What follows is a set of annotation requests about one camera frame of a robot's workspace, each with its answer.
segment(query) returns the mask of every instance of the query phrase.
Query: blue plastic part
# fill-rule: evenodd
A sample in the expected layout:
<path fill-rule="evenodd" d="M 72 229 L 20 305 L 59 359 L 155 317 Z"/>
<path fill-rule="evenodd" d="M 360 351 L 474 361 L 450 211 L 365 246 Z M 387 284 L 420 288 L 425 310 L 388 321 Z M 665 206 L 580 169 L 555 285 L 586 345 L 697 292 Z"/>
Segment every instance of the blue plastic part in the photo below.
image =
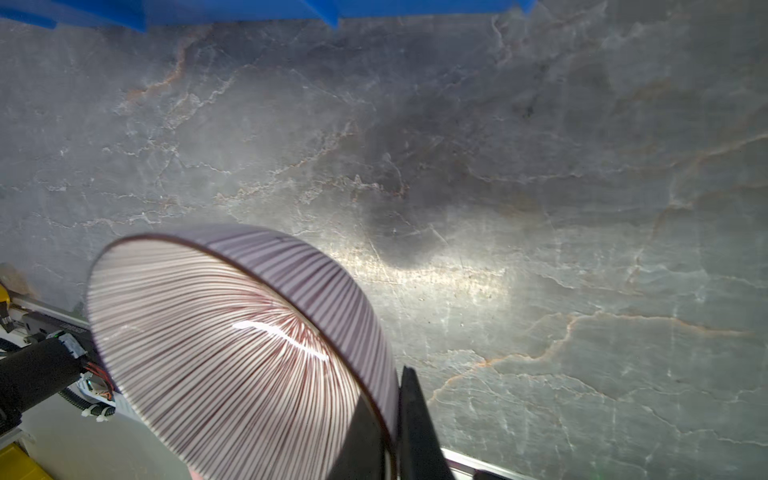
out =
<path fill-rule="evenodd" d="M 56 22 L 84 27 L 195 25 L 283 18 L 321 18 L 336 28 L 340 18 L 524 12 L 535 0 L 0 0 L 0 15 L 53 28 Z"/>
<path fill-rule="evenodd" d="M 331 0 L 304 0 L 318 17 L 332 28 L 339 27 L 339 10 Z"/>
<path fill-rule="evenodd" d="M 141 0 L 53 0 L 86 13 L 107 19 L 116 25 L 147 31 Z"/>
<path fill-rule="evenodd" d="M 28 23 L 43 28 L 56 28 L 56 21 L 50 18 L 41 17 L 32 13 L 21 12 L 13 8 L 0 7 L 0 17 L 16 20 L 17 22 Z"/>

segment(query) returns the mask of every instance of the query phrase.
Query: black pipe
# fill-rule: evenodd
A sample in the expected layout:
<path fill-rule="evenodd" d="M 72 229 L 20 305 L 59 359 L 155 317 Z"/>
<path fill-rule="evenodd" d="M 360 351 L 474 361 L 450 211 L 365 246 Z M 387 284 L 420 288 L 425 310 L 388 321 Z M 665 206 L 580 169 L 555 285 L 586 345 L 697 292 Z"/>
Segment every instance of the black pipe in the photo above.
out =
<path fill-rule="evenodd" d="M 45 339 L 0 360 L 0 433 L 22 413 L 80 378 L 80 361 L 61 341 Z"/>
<path fill-rule="evenodd" d="M 79 396 L 77 393 L 72 392 L 69 388 L 61 390 L 58 394 L 64 397 L 64 400 L 70 402 L 80 410 L 87 410 L 94 405 L 93 403 L 90 403 L 88 400 Z"/>

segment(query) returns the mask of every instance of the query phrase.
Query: yellow object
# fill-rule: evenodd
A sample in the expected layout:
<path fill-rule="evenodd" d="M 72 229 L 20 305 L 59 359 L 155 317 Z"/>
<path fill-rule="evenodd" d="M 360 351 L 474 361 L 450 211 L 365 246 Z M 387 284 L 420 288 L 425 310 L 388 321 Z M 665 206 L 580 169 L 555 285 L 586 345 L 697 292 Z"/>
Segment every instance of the yellow object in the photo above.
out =
<path fill-rule="evenodd" d="M 3 480 L 53 480 L 15 443 L 0 450 L 0 478 Z"/>
<path fill-rule="evenodd" d="M 11 296 L 8 295 L 8 291 L 5 289 L 5 287 L 0 283 L 0 305 L 5 304 L 5 307 L 8 308 L 11 306 Z"/>

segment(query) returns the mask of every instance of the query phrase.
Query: marble veining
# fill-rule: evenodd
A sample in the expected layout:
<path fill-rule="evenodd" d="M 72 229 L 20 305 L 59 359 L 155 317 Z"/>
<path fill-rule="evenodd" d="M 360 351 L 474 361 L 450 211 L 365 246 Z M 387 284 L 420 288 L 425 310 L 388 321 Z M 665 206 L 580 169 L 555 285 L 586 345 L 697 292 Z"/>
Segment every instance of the marble veining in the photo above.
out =
<path fill-rule="evenodd" d="M 768 468 L 768 4 L 0 23 L 0 261 L 82 300 L 243 222 L 362 285 L 445 446 L 536 478 Z"/>

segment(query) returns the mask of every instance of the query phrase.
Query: wire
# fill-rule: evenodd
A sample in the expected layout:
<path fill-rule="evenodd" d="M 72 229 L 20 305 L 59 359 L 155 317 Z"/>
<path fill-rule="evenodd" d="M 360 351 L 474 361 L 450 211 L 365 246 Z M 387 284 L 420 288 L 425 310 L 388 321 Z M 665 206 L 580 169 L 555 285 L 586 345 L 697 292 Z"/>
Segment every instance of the wire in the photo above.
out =
<path fill-rule="evenodd" d="M 85 385 L 88 387 L 88 390 L 95 395 L 102 396 L 105 398 L 109 396 L 109 389 L 107 387 L 104 387 L 104 385 L 102 384 L 96 385 L 93 379 L 85 380 Z"/>
<path fill-rule="evenodd" d="M 70 402 L 72 405 L 78 407 L 78 409 L 88 410 L 92 415 L 103 415 L 108 417 L 110 415 L 114 415 L 116 412 L 115 407 L 101 402 L 90 403 L 88 400 L 79 396 L 77 393 L 72 392 L 69 388 L 61 390 L 58 394 L 64 397 L 67 402 Z"/>
<path fill-rule="evenodd" d="M 112 380 L 109 378 L 109 374 L 93 362 L 88 362 L 85 369 L 104 381 L 104 384 L 107 386 L 107 400 L 112 400 L 115 388 L 114 383 L 112 383 Z"/>

